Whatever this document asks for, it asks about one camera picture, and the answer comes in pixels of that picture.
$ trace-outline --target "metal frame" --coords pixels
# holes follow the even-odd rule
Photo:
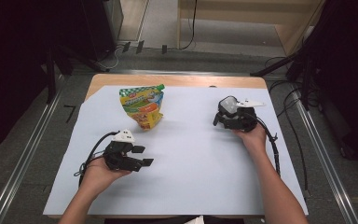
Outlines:
[[[5,215],[7,213],[8,208],[10,207],[13,199],[17,193],[17,190],[20,187],[21,181],[25,176],[25,173],[28,169],[29,164],[31,163],[32,157],[37,150],[37,146],[39,145],[40,139],[45,132],[48,123],[54,110],[57,106],[58,101],[60,100],[62,89],[64,84],[66,83],[67,78],[63,75],[60,75],[58,80],[58,90],[57,94],[52,99],[49,105],[46,105],[45,110],[42,113],[39,121],[37,122],[34,131],[28,140],[28,143],[23,150],[19,161],[17,162],[16,167],[14,168],[9,180],[4,186],[4,189],[0,195],[0,223],[3,222]]]
[[[293,95],[295,99],[298,99],[300,92],[295,91]],[[322,138],[319,135],[318,130],[316,129],[316,126],[312,120],[310,112],[306,111],[300,102],[297,102],[296,106],[301,118],[304,121],[304,125],[307,128],[308,134],[310,135],[310,140],[312,141],[315,152],[318,155],[319,162],[324,169],[324,174],[326,175],[327,181],[330,184],[330,188],[333,191],[345,222],[358,223],[358,216],[356,215],[356,212],[351,204],[351,199],[337,174],[336,168],[330,160],[327,150],[324,147]]]

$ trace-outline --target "snack bag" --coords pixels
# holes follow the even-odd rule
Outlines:
[[[164,85],[121,89],[120,102],[130,118],[144,130],[154,128],[162,117],[159,113]]]

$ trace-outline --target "hand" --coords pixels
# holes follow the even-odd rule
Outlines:
[[[232,132],[242,139],[243,144],[246,146],[253,159],[258,155],[267,155],[267,135],[266,131],[259,123],[257,123],[255,128],[248,133],[241,130],[232,130]]]
[[[96,197],[115,180],[130,173],[130,171],[123,170],[112,171],[107,167],[104,158],[99,158],[89,163],[79,190],[85,190]]]

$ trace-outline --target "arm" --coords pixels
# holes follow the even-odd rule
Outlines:
[[[112,182],[129,173],[129,171],[109,170],[103,158],[92,161],[84,174],[77,193],[69,203],[59,223],[84,223],[87,212],[97,196],[107,189]]]
[[[242,139],[255,162],[267,223],[308,223],[296,197],[269,161],[263,127],[257,124],[249,133],[239,130],[233,132]]]

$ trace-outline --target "white board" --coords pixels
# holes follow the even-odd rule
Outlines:
[[[229,95],[263,102],[255,108],[270,132],[278,134],[282,180],[308,214],[269,93],[265,89],[166,87],[157,127],[143,131],[124,112],[120,86],[105,86],[80,108],[44,215],[60,216],[77,191],[74,173],[106,133],[129,129],[134,145],[145,147],[133,158],[154,159],[111,185],[93,203],[89,215],[264,215],[255,167],[240,138],[222,124],[213,126],[217,104]],[[96,150],[104,150],[110,138]],[[267,142],[272,161],[272,147]]]

